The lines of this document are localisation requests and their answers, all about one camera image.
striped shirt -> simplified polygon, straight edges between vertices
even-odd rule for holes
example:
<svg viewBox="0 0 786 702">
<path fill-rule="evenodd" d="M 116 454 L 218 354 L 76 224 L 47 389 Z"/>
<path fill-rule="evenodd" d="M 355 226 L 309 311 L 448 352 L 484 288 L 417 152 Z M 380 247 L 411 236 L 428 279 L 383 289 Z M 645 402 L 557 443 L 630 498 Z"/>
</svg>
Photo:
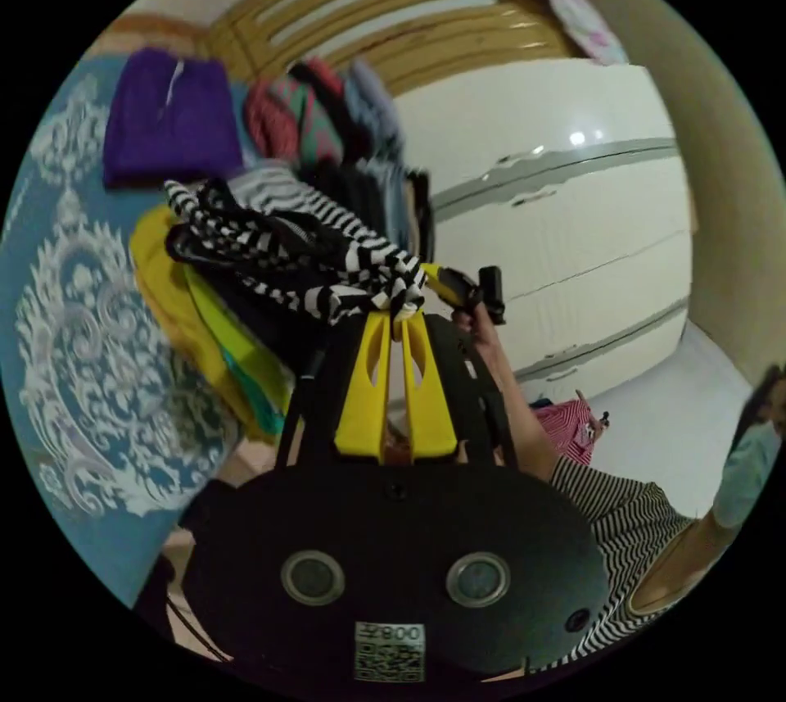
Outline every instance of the striped shirt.
<svg viewBox="0 0 786 702">
<path fill-rule="evenodd" d="M 696 521 L 678 514 L 654 483 L 602 473 L 564 456 L 557 462 L 551 484 L 569 497 L 592 525 L 606 566 L 609 597 L 579 645 L 542 669 L 609 647 L 664 614 L 673 604 L 653 614 L 637 615 L 630 611 L 630 598 L 657 557 Z"/>
</svg>

person's arm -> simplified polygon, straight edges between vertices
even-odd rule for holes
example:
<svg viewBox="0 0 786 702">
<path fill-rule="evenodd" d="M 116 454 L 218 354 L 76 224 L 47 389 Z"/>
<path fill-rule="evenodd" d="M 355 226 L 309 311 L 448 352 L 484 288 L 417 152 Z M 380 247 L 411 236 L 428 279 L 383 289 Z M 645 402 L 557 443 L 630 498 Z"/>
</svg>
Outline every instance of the person's arm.
<svg viewBox="0 0 786 702">
<path fill-rule="evenodd" d="M 518 468 L 549 483 L 559 454 L 526 402 L 486 307 L 481 303 L 473 317 L 455 312 L 453 319 L 459 328 L 472 334 L 475 348 L 502 392 Z"/>
<path fill-rule="evenodd" d="M 529 473 L 549 483 L 557 466 L 559 453 L 527 404 L 521 385 L 507 359 L 500 363 L 498 383 L 508 413 L 518 468 L 523 473 Z"/>
</svg>

white cabinet door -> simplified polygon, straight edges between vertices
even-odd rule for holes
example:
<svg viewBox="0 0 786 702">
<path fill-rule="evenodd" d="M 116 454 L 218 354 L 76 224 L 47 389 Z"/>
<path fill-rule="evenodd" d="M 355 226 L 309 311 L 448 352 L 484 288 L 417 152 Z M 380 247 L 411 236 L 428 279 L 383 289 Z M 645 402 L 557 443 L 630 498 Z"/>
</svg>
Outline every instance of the white cabinet door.
<svg viewBox="0 0 786 702">
<path fill-rule="evenodd" d="M 404 157 L 428 170 L 437 194 L 513 154 L 576 151 L 673 138 L 663 101 L 641 66 L 519 61 L 466 71 L 395 100 Z"/>
<path fill-rule="evenodd" d="M 524 395 L 529 402 L 546 398 L 557 404 L 576 398 L 579 390 L 591 399 L 638 377 L 676 350 L 687 318 L 686 309 L 629 342 L 588 356 L 583 363 L 568 362 L 537 374 L 522 384 Z"/>
<path fill-rule="evenodd" d="M 436 261 L 503 273 L 506 301 L 690 230 L 678 156 L 612 167 L 485 205 L 436 227 Z"/>
<path fill-rule="evenodd" d="M 507 271 L 503 271 L 503 288 Z M 690 294 L 690 233 L 506 301 L 499 338 L 514 371 L 579 355 L 645 323 Z"/>
</svg>

blue bedspread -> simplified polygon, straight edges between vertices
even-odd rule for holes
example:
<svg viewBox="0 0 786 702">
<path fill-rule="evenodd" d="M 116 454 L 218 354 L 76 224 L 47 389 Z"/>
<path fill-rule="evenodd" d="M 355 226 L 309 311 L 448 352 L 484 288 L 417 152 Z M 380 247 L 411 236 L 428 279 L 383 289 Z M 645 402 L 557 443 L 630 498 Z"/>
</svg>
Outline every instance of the blue bedspread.
<svg viewBox="0 0 786 702">
<path fill-rule="evenodd" d="M 129 235 L 162 196 L 102 185 L 104 129 L 124 63 L 79 63 L 25 154 L 0 240 L 0 369 L 52 517 L 131 606 L 241 427 L 174 353 L 136 288 Z M 233 94 L 253 161 L 239 117 L 245 90 Z"/>
</svg>

person's hand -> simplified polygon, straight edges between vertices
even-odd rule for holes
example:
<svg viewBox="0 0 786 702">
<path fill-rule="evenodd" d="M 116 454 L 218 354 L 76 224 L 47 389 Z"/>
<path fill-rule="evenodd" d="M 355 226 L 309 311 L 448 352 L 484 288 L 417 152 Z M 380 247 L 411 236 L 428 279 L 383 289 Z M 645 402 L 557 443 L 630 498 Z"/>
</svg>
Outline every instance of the person's hand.
<svg viewBox="0 0 786 702">
<path fill-rule="evenodd" d="M 474 317 L 470 317 L 465 311 L 455 311 L 453 321 L 458 328 L 472 336 L 478 355 L 483 359 L 489 373 L 501 390 L 504 366 L 508 362 L 499 342 L 497 329 L 491 322 L 486 306 L 482 303 L 478 304 Z"/>
</svg>

